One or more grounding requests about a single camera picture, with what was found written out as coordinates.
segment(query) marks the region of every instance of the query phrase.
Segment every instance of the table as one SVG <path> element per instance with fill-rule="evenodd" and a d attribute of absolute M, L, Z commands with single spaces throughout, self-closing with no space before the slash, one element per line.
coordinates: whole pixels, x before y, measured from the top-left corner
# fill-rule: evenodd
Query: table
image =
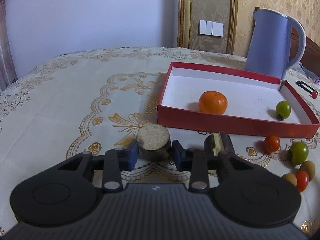
<path fill-rule="evenodd" d="M 171 61 L 185 61 L 243 69 L 245 58 L 184 48 L 121 48 L 82 51 L 56 57 L 0 95 L 0 235 L 15 225 L 10 193 L 23 180 L 84 150 L 104 154 L 128 145 L 138 130 L 156 123 L 156 106 L 164 75 Z M 312 99 L 295 85 L 303 80 L 289 70 L 289 83 L 320 118 L 320 99 Z M 171 139 L 184 148 L 203 148 L 208 132 L 169 129 Z M 281 148 L 263 155 L 255 136 L 230 135 L 236 153 L 245 160 L 282 176 L 290 172 L 287 149 L 296 141 L 309 146 L 308 160 L 320 167 L 320 134 L 312 139 L 281 138 Z M 95 173 L 94 185 L 101 183 Z M 217 186 L 209 171 L 211 187 Z M 311 234 L 320 226 L 320 173 L 301 194 L 295 225 Z M 150 163 L 139 159 L 132 172 L 122 172 L 126 182 L 185 182 L 189 172 L 178 172 L 172 160 Z"/>

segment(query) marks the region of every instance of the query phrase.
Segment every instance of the red cherry tomato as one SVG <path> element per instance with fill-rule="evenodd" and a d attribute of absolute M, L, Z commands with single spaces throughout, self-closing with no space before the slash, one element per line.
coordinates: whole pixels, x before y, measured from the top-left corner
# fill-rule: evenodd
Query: red cherry tomato
<path fill-rule="evenodd" d="M 276 135 L 268 135 L 264 140 L 264 149 L 267 153 L 274 153 L 280 147 L 280 139 Z"/>
<path fill-rule="evenodd" d="M 296 174 L 297 178 L 297 189 L 299 192 L 304 191 L 309 183 L 309 175 L 305 171 L 299 171 Z"/>
<path fill-rule="evenodd" d="M 313 99 L 316 99 L 317 96 L 318 96 L 318 92 L 317 92 L 317 91 L 313 91 L 313 92 L 311 93 L 311 97 L 312 97 Z"/>

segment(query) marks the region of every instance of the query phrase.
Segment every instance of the ribbed gray surface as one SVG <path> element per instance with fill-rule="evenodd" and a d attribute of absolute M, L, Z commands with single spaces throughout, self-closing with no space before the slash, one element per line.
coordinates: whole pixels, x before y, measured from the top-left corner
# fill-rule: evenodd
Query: ribbed gray surface
<path fill-rule="evenodd" d="M 59 228 L 16 225 L 4 240 L 194 240 L 308 239 L 288 224 L 274 229 L 248 228 L 222 216 L 206 195 L 183 184 L 128 184 L 106 194 L 86 218 Z"/>

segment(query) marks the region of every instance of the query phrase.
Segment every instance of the gold wallpaper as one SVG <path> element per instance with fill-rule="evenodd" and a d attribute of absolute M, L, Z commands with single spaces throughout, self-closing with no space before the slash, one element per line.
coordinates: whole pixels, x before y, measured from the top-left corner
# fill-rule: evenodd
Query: gold wallpaper
<path fill-rule="evenodd" d="M 320 45 L 320 0 L 238 0 L 235 55 L 247 56 L 254 23 L 252 13 L 256 6 L 296 18 L 305 27 L 306 35 Z"/>
<path fill-rule="evenodd" d="M 230 0 L 192 0 L 189 48 L 225 53 L 228 39 Z M 223 37 L 199 34 L 199 20 L 223 23 Z"/>

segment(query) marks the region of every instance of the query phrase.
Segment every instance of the orange fruit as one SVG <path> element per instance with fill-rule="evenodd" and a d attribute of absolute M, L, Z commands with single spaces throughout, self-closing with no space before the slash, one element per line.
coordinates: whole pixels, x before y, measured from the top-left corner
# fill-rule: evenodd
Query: orange fruit
<path fill-rule="evenodd" d="M 204 92 L 199 98 L 200 111 L 206 114 L 224 114 L 227 106 L 227 98 L 217 91 Z"/>

